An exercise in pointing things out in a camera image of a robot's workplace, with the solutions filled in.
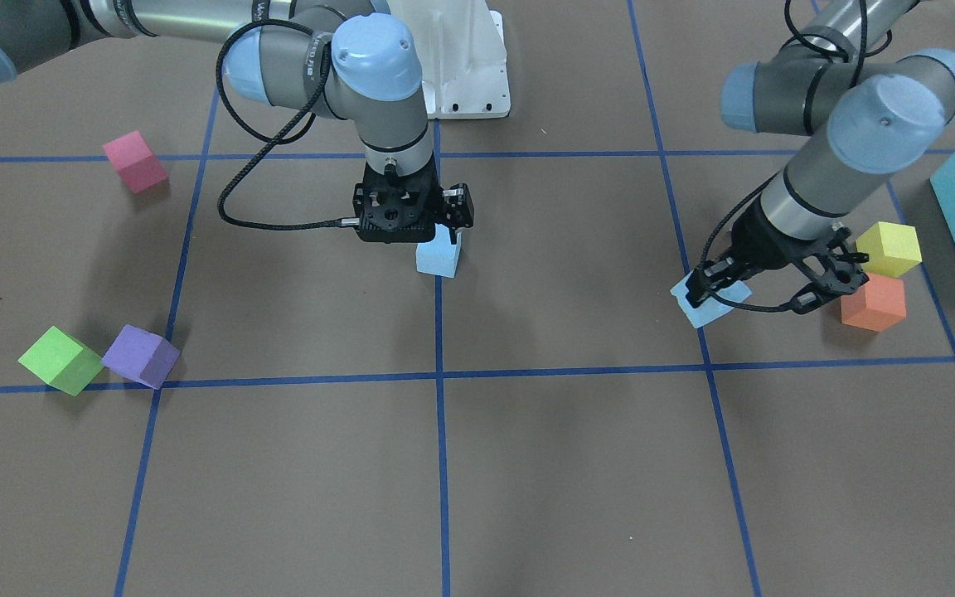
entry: yellow cube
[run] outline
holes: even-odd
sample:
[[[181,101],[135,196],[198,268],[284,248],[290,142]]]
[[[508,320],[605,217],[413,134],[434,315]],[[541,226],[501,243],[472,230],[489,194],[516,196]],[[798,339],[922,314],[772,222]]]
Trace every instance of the yellow cube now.
[[[857,237],[857,250],[869,256],[865,272],[883,276],[901,277],[923,261],[916,228],[904,224],[876,223]]]

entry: pink cube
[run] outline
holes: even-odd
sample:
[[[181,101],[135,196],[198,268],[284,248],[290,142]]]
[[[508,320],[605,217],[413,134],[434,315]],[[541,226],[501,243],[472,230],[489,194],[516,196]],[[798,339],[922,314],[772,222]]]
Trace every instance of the pink cube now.
[[[167,172],[160,165],[157,155],[145,143],[143,133],[126,133],[119,139],[109,141],[102,149],[120,174],[125,185],[133,193],[144,192],[149,187],[167,180]]]

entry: green cube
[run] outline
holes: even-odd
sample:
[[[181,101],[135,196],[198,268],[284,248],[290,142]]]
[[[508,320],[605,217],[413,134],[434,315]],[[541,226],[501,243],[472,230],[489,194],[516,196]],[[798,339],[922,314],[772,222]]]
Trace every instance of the green cube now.
[[[95,351],[57,328],[46,330],[17,362],[69,396],[82,392],[102,372],[102,358]]]

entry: purple cube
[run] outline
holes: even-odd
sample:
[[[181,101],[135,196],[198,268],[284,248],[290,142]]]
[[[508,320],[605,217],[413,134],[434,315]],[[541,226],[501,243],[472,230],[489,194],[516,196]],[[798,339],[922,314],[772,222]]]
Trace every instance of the purple cube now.
[[[158,389],[179,358],[179,349],[156,333],[125,325],[102,364],[125,379]]]

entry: orange cube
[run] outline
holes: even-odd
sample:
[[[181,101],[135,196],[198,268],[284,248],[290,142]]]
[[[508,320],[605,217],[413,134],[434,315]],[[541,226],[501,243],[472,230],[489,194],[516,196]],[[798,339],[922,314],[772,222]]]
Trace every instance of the orange cube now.
[[[842,322],[854,328],[883,332],[905,318],[905,282],[868,274],[868,282],[855,294],[838,299]]]

